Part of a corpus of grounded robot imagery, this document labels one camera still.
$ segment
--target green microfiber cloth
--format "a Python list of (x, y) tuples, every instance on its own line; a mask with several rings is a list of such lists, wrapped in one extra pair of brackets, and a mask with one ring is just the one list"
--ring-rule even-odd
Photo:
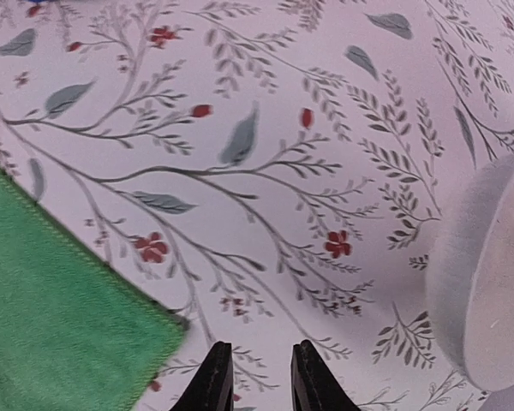
[(182, 327), (0, 170), (0, 411), (130, 410)]

